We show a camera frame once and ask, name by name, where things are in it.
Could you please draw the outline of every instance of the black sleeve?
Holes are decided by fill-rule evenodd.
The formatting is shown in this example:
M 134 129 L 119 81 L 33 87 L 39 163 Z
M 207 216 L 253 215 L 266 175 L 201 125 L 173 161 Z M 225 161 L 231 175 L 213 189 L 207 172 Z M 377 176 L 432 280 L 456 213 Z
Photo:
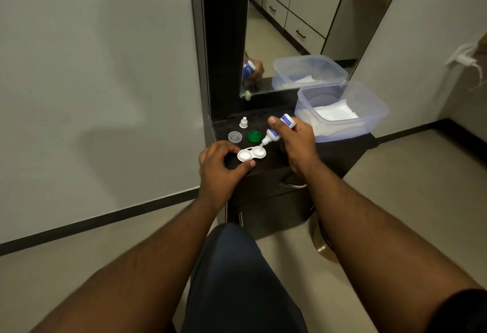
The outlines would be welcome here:
M 440 306 L 426 333 L 487 332 L 487 291 L 461 291 Z

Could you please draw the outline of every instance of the hand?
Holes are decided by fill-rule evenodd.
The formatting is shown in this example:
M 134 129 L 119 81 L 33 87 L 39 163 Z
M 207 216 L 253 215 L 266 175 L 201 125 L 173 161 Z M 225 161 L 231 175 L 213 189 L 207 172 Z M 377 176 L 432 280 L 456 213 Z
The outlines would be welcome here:
M 259 82 L 264 75 L 264 65 L 260 60 L 257 59 L 250 59 L 255 66 L 255 71 L 247 77 L 247 79 L 251 80 L 252 82 Z
M 238 153 L 240 148 L 228 141 L 218 141 L 200 154 L 201 185 L 198 199 L 204 201 L 216 212 L 230 199 L 233 190 L 254 166 L 254 160 L 241 163 L 234 170 L 223 165 L 223 158 L 229 153 Z
M 321 161 L 316 152 L 313 128 L 301 119 L 293 117 L 293 120 L 296 122 L 294 130 L 275 116 L 269 117 L 267 121 L 282 137 L 291 169 L 305 178 L 307 170 Z

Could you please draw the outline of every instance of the white contact lens case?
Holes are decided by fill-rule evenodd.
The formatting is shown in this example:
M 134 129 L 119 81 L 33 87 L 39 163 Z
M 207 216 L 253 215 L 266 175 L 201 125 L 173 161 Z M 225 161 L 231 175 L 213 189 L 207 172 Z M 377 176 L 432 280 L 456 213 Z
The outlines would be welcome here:
M 237 154 L 237 158 L 242 162 L 251 159 L 262 159 L 265 157 L 266 153 L 267 152 L 265 151 L 264 147 L 248 147 L 246 149 L 240 150 Z

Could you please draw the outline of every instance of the floor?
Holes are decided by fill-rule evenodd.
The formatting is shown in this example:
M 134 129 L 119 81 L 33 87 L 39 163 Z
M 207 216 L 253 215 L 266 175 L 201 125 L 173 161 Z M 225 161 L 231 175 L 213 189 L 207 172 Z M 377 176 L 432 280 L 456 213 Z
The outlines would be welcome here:
M 251 3 L 248 4 L 245 47 L 250 58 L 264 65 L 264 77 L 274 75 L 274 60 L 301 55 Z
M 435 131 L 368 151 L 345 178 L 487 286 L 487 167 Z M 186 204 L 0 257 L 0 331 L 22 333 L 94 271 Z M 313 248 L 304 224 L 258 241 L 310 333 L 375 332 L 339 265 Z M 174 317 L 184 317 L 186 293 Z

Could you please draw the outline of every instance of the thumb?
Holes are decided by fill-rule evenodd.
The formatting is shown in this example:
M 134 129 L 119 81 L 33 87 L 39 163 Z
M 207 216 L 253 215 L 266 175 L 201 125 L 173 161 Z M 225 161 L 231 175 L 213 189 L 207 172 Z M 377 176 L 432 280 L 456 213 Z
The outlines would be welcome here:
M 269 125 L 275 130 L 284 141 L 287 141 L 291 138 L 291 135 L 294 133 L 291 128 L 289 128 L 282 120 L 277 119 L 275 116 L 269 117 L 267 120 Z
M 251 171 L 254 166 L 255 160 L 247 160 L 230 172 L 232 173 L 232 176 L 235 178 L 236 182 L 239 182 L 240 179 L 245 177 L 245 175 Z

